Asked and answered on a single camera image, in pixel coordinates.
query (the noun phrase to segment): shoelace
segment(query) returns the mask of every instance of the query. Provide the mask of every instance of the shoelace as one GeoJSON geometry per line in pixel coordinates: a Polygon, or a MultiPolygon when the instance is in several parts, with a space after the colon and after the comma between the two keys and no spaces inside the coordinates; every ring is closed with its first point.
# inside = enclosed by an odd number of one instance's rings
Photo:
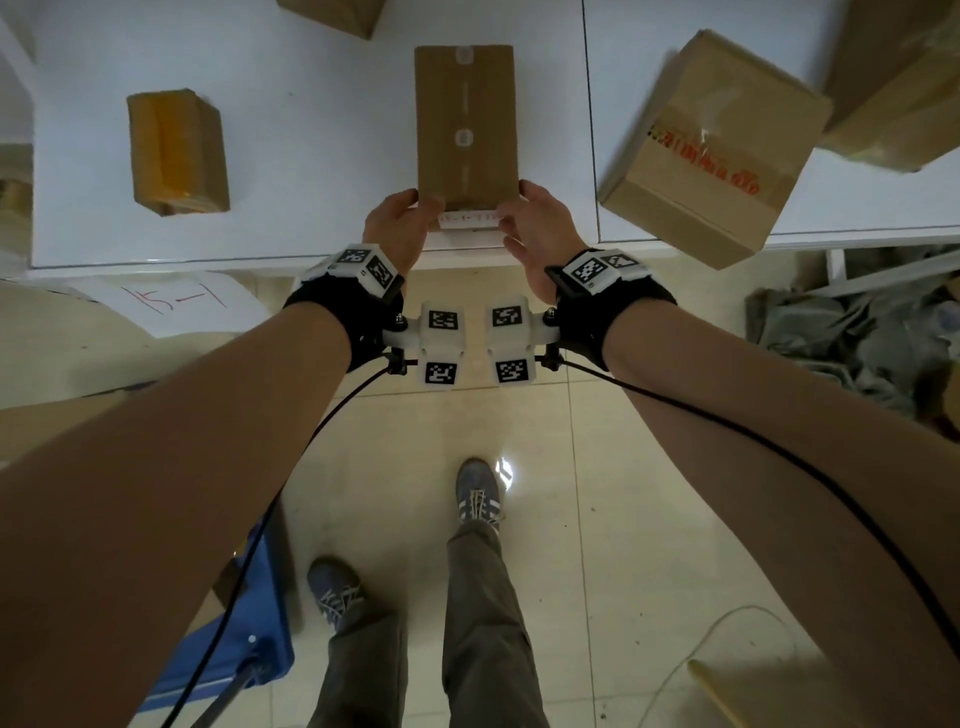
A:
{"type": "Polygon", "coordinates": [[[360,595],[360,587],[344,587],[339,592],[334,592],[332,589],[326,590],[317,601],[324,609],[326,620],[336,626],[337,622],[344,618],[350,604],[361,599],[363,596],[360,595]]]}
{"type": "Polygon", "coordinates": [[[469,517],[478,521],[486,521],[490,524],[499,523],[501,518],[500,504],[495,500],[488,502],[485,491],[470,491],[469,517]],[[489,505],[495,505],[497,512],[491,513],[489,505]]]}

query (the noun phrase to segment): leg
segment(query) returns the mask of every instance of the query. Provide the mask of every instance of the leg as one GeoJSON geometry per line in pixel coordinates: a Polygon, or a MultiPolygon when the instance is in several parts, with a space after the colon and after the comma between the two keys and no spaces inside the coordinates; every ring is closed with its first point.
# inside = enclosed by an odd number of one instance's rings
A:
{"type": "Polygon", "coordinates": [[[547,728],[533,648],[500,555],[496,479],[486,463],[468,460],[457,486],[463,524],[446,546],[450,726],[547,728]]]}
{"type": "Polygon", "coordinates": [[[407,660],[400,615],[365,596],[343,562],[318,559],[307,580],[336,630],[309,728],[399,728],[407,660]]]}

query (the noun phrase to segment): sneaker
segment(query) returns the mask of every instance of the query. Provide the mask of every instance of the sneaker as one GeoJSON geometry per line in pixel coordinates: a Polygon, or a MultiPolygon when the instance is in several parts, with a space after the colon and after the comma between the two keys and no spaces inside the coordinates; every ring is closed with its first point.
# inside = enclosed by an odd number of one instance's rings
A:
{"type": "Polygon", "coordinates": [[[364,600],[360,577],[336,556],[321,556],[310,565],[306,583],[326,621],[337,632],[347,609],[364,600]]]}
{"type": "Polygon", "coordinates": [[[471,457],[457,473],[457,504],[460,522],[483,521],[499,528],[503,519],[500,486],[490,466],[478,457],[471,457]]]}

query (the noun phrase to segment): forearm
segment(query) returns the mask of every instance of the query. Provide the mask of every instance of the forearm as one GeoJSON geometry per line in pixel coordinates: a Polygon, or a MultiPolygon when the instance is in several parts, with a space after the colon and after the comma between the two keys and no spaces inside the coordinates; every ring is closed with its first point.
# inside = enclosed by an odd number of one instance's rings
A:
{"type": "Polygon", "coordinates": [[[91,724],[129,718],[293,470],[349,356],[332,315],[291,306],[3,472],[0,513],[15,518],[0,548],[16,557],[0,578],[14,635],[0,683],[30,696],[32,724],[68,721],[58,703],[91,724]],[[42,684],[76,695],[52,700],[42,684]],[[115,700],[98,699],[103,686],[115,700]]]}
{"type": "MultiPolygon", "coordinates": [[[[956,446],[668,303],[625,311],[604,355],[615,376],[745,425],[833,477],[960,622],[956,446]]],[[[926,681],[930,709],[942,704],[940,689],[960,677],[956,659],[894,562],[823,485],[741,435],[630,397],[690,485],[861,689],[911,702],[904,681],[926,681]]]]}

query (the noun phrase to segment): gray pants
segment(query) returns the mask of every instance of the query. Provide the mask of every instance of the gray pants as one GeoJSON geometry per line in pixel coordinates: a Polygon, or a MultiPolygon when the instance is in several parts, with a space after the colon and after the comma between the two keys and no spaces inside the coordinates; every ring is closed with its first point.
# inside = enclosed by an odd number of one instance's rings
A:
{"type": "MultiPolygon", "coordinates": [[[[451,728],[547,728],[499,538],[486,523],[464,523],[446,557],[443,679],[451,728]]],[[[309,728],[399,728],[407,662],[400,615],[366,599],[349,610],[329,652],[309,728]]]]}

